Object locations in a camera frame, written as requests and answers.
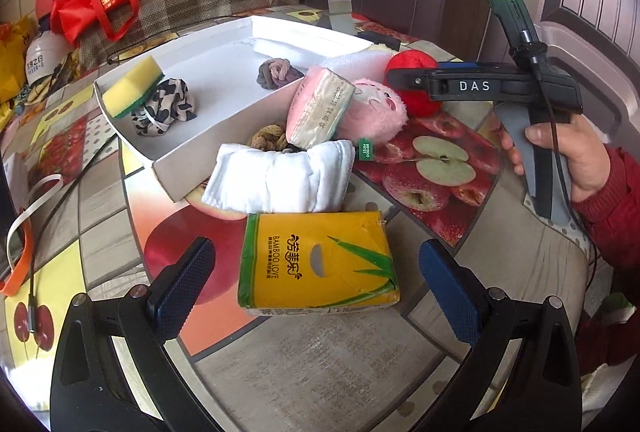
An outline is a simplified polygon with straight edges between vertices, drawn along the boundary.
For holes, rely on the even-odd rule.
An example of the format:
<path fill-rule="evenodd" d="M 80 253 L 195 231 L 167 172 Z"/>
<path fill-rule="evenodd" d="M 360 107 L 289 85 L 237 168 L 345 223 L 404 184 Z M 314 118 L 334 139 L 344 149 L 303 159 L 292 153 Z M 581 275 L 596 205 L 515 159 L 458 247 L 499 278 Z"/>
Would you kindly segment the right hand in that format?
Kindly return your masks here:
<path fill-rule="evenodd" d="M 525 129 L 525 137 L 538 147 L 555 147 L 566 158 L 572 178 L 572 202 L 582 203 L 608 181 L 611 159 L 605 145 L 582 115 L 573 115 L 569 123 L 556 126 L 556 144 L 548 123 L 537 123 Z"/>

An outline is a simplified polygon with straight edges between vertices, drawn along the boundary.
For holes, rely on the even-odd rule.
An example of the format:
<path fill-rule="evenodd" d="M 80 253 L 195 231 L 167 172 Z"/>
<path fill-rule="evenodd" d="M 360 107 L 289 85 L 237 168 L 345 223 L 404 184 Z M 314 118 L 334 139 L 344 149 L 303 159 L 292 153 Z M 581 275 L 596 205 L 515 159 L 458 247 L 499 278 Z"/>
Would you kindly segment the red sleeve forearm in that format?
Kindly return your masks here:
<path fill-rule="evenodd" d="M 623 148 L 607 148 L 611 171 L 594 195 L 573 207 L 603 259 L 614 269 L 639 268 L 639 164 Z"/>

